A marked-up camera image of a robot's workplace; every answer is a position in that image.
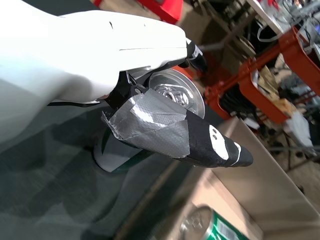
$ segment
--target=cable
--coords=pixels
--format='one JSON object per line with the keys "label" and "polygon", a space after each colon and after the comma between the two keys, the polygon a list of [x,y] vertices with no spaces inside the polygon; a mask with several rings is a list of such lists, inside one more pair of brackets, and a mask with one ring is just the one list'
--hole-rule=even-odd
{"label": "cable", "polygon": [[280,33],[272,38],[269,38],[269,39],[261,39],[260,38],[260,35],[261,35],[261,32],[262,30],[264,30],[268,25],[264,25],[263,27],[260,27],[257,34],[256,34],[256,37],[258,38],[258,40],[262,43],[272,43],[273,41],[276,41],[278,40],[283,34]]}
{"label": "cable", "polygon": [[[296,20],[295,22],[291,23],[292,25],[296,25],[298,24],[299,22],[301,22],[301,20],[304,20],[305,17],[301,17],[299,18],[298,20]],[[283,33],[280,33],[272,38],[269,38],[269,39],[261,39],[260,38],[260,35],[261,35],[261,32],[267,27],[268,25],[264,25],[264,26],[261,26],[256,34],[256,37],[258,38],[258,40],[262,43],[271,43],[273,41],[276,41],[278,40],[282,35]]]}

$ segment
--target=gray surface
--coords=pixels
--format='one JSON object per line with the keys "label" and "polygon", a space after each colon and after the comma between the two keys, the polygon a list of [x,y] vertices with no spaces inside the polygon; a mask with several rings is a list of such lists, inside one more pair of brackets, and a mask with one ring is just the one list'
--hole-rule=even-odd
{"label": "gray surface", "polygon": [[106,239],[172,161],[154,154],[128,173],[101,170],[90,152],[101,111],[46,107],[0,145],[1,239]]}

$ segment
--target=soda can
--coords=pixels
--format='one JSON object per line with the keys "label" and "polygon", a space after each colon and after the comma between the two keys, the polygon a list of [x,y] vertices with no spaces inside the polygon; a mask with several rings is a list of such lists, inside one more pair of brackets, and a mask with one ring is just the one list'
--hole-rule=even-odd
{"label": "soda can", "polygon": [[209,206],[192,210],[180,232],[180,240],[249,240]]}

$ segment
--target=gray duct tape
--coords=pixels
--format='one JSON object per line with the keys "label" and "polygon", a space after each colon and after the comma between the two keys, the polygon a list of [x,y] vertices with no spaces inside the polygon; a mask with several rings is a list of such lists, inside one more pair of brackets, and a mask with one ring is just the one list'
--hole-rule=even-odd
{"label": "gray duct tape", "polygon": [[126,143],[172,158],[190,154],[187,110],[149,89],[131,97],[111,117],[102,120]]}

